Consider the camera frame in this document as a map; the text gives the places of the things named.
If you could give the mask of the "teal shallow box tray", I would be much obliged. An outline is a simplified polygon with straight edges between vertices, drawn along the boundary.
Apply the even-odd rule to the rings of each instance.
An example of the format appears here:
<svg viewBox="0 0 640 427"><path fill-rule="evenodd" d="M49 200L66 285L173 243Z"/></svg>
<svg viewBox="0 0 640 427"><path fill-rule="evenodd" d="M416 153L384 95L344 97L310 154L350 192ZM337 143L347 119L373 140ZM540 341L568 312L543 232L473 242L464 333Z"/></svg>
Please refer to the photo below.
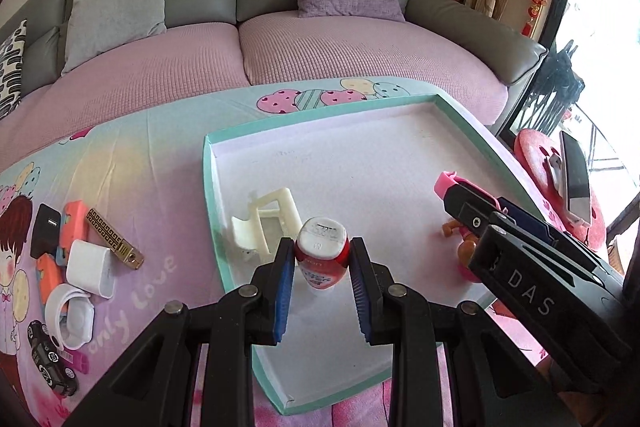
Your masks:
<svg viewBox="0 0 640 427"><path fill-rule="evenodd" d="M527 173L472 116L438 94L332 105L213 132L203 181L215 258L226 289L246 284L259 259L234 243L231 222L260 196L288 188L303 218L329 217L366 243L370 258L426 299L491 304L457 268L457 243L434 185L453 171L536 217L544 203ZM284 415L321 409L390 377L392 350L360 332L352 285L315 291L294 281L282 341L254 351L253 369Z"/></svg>

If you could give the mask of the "gold patterned lighter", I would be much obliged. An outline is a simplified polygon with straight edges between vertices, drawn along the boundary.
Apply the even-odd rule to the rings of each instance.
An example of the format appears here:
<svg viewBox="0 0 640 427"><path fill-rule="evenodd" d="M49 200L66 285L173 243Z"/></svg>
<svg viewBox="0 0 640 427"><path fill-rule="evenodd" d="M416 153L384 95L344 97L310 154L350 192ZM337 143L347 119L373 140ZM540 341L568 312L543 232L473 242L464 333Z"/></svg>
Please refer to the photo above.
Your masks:
<svg viewBox="0 0 640 427"><path fill-rule="evenodd" d="M119 234L94 208L88 210L86 221L127 268L139 270L142 267L144 257L139 249Z"/></svg>

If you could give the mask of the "red plastic stool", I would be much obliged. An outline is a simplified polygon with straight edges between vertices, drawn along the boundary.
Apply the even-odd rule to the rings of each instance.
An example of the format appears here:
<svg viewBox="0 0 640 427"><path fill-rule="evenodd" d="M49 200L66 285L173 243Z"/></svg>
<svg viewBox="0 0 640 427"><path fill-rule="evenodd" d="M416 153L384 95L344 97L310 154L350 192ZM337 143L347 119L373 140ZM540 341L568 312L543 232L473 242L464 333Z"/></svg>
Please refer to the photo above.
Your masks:
<svg viewBox="0 0 640 427"><path fill-rule="evenodd" d="M559 140L551 139L534 129L524 129L518 132L515 138L514 154L548 202L548 207L552 208L549 212L550 219L556 225L562 223L575 239L585 243L593 251L600 249L605 242L606 228L596 194L591 193L590 196L591 225L589 227L570 222L564 216L565 205L549 165L552 155L561 155Z"/></svg>

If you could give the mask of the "light grey cushion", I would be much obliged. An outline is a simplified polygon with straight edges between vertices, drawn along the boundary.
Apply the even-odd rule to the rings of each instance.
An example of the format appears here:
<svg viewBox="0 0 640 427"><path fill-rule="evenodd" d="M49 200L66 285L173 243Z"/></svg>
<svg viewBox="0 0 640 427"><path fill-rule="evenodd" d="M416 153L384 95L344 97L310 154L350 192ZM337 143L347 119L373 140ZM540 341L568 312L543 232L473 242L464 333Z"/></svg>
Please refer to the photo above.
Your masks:
<svg viewBox="0 0 640 427"><path fill-rule="evenodd" d="M126 43L165 31L165 0L73 0L62 73Z"/></svg>

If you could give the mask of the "white charger plug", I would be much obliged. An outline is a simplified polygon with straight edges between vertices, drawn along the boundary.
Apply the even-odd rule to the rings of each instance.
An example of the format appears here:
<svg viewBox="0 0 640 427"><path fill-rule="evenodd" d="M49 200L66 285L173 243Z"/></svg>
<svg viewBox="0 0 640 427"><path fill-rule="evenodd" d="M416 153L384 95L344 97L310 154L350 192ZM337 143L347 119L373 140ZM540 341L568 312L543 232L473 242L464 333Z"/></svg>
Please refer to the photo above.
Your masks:
<svg viewBox="0 0 640 427"><path fill-rule="evenodd" d="M110 248L75 239L70 247L66 281L92 295L111 299L115 289L114 261Z"/></svg>

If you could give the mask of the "black power adapter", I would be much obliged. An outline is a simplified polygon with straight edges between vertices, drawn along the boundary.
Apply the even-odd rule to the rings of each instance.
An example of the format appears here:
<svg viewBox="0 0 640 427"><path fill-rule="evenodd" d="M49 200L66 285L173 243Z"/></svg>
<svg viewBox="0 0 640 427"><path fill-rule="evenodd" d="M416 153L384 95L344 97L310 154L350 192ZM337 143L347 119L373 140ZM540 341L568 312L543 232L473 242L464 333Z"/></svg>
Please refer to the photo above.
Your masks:
<svg viewBox="0 0 640 427"><path fill-rule="evenodd" d="M30 257L39 259L44 254L54 256L60 239L61 213L46 204L40 204L32 227Z"/></svg>

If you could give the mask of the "smartphone on white stand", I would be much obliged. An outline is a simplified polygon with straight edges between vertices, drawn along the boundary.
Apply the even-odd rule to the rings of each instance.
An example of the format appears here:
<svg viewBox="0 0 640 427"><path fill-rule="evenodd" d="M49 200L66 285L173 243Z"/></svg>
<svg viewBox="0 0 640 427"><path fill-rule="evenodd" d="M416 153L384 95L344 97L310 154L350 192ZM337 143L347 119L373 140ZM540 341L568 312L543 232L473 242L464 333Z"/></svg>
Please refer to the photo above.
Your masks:
<svg viewBox="0 0 640 427"><path fill-rule="evenodd" d="M573 225L591 225L591 191L585 155L578 141L560 131L560 150L552 150L548 165L555 190L562 202L563 216Z"/></svg>

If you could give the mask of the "white plastic hair claw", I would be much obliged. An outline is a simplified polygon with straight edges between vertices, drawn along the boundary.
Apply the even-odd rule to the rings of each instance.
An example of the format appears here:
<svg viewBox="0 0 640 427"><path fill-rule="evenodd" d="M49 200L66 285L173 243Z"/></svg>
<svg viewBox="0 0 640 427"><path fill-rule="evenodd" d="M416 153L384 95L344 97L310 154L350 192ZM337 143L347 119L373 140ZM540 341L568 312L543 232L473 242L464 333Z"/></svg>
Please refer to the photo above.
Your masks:
<svg viewBox="0 0 640 427"><path fill-rule="evenodd" d="M231 218L234 243L260 262L271 262L282 237L296 239L302 228L302 218L291 190L279 188L250 202L248 218Z"/></svg>

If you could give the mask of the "pink sofa cover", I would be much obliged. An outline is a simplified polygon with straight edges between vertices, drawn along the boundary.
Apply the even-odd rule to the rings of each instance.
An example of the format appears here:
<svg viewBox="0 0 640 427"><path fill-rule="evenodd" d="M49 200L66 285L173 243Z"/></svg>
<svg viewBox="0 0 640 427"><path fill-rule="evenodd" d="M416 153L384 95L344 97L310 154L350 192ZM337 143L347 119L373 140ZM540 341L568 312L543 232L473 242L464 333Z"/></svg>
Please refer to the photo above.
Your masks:
<svg viewBox="0 0 640 427"><path fill-rule="evenodd" d="M191 96L289 81L390 76L446 91L483 124L508 90L479 58L433 31L363 17L271 13L240 27L171 28L78 66L1 121L1 166L77 131Z"/></svg>

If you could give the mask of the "pink puppy toy figure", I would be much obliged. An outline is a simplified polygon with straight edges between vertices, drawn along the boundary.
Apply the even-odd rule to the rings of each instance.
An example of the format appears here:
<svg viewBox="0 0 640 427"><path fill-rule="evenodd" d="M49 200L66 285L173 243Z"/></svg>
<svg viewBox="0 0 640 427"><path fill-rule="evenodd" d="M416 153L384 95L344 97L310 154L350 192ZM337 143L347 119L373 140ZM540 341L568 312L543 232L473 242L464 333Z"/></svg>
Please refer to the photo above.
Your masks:
<svg viewBox="0 0 640 427"><path fill-rule="evenodd" d="M465 280L479 284L480 279L474 275L469 268L470 261L478 243L478 237L456 219L448 220L442 225L442 234L444 234L445 237L454 236L456 233L461 237L461 242L457 247L458 270Z"/></svg>

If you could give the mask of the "pink lighter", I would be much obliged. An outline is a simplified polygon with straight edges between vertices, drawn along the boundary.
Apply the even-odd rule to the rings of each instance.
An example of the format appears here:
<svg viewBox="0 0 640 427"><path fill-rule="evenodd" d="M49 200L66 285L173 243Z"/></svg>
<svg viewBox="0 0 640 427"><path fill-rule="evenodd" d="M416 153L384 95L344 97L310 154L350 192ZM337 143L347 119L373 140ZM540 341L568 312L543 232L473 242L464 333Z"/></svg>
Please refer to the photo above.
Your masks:
<svg viewBox="0 0 640 427"><path fill-rule="evenodd" d="M63 361L74 371L81 374L89 373L89 358L85 353L79 351L58 350Z"/></svg>

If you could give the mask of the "blue orange toy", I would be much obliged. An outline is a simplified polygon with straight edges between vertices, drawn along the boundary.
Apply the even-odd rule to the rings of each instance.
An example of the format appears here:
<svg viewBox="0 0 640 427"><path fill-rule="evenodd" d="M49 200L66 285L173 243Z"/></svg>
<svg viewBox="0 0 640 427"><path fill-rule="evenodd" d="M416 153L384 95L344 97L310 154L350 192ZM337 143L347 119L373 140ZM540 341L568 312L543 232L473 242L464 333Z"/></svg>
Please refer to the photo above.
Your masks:
<svg viewBox="0 0 640 427"><path fill-rule="evenodd" d="M63 283L62 271L54 258L44 253L36 260L36 272L40 303L45 306L53 289Z"/></svg>
<svg viewBox="0 0 640 427"><path fill-rule="evenodd" d="M89 208L82 200L68 202L62 212L60 240L56 248L55 262L66 267L70 257L70 248L76 239L86 241L89 235L89 223L86 216Z"/></svg>

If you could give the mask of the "black white patterned cushion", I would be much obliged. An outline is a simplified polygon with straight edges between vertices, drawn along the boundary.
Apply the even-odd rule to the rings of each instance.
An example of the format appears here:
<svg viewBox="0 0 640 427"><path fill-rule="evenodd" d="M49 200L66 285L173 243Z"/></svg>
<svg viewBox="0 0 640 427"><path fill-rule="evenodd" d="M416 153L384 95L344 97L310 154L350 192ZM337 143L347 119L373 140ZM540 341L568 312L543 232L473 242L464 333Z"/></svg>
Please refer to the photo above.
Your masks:
<svg viewBox="0 0 640 427"><path fill-rule="evenodd" d="M23 58L26 46L27 20L14 29L11 35L1 43L0 62L0 118L6 118L9 113L21 103Z"/></svg>

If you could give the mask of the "red white glue bottle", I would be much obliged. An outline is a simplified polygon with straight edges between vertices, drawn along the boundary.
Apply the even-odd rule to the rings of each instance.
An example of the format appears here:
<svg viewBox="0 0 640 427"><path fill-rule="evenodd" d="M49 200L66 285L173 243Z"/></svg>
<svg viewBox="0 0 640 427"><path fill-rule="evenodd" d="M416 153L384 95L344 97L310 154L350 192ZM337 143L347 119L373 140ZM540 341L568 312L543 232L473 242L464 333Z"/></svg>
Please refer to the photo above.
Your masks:
<svg viewBox="0 0 640 427"><path fill-rule="evenodd" d="M349 239L344 225L326 217L308 219L295 239L297 265L311 288L326 291L345 275Z"/></svg>

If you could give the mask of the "white clip device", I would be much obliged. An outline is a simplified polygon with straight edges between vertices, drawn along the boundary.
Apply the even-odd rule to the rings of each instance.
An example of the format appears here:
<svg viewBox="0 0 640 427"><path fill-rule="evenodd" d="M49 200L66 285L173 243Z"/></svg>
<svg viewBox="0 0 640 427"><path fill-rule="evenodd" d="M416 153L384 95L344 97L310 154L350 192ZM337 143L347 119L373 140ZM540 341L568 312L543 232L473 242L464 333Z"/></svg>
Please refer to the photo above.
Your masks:
<svg viewBox="0 0 640 427"><path fill-rule="evenodd" d="M66 283L56 286L44 307L44 319L56 347L75 351L92 339L94 306L80 288Z"/></svg>

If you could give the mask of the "cartoon printed bedsheet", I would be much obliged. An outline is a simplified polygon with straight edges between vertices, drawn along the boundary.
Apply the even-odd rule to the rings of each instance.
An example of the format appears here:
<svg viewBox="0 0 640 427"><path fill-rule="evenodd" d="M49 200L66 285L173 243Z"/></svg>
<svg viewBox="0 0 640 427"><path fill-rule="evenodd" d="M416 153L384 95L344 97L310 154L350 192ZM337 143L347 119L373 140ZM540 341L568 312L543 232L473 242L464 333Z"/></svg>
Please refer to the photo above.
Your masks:
<svg viewBox="0 0 640 427"><path fill-rule="evenodd" d="M94 298L93 336L81 348L89 373L77 392L48 389L27 345L17 372L29 410L46 426L61 425L131 341L169 300L191 308L212 303L224 288L215 258L203 181L207 135L270 114L255 106L262 88L221 91L142 110L53 142L1 176L3 198L26 195L62 210L82 200L144 257L139 270L114 264L111 299Z"/></svg>

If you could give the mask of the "black toy express car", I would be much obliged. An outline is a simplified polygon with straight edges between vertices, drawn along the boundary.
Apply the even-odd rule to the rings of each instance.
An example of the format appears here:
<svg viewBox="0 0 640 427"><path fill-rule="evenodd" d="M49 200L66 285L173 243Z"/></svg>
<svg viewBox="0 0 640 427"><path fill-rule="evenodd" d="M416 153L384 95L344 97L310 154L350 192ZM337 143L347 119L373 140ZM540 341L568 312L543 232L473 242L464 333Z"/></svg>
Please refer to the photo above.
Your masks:
<svg viewBox="0 0 640 427"><path fill-rule="evenodd" d="M32 361L48 387L60 397L71 397L78 390L75 372L62 361L53 341L40 321L27 326Z"/></svg>

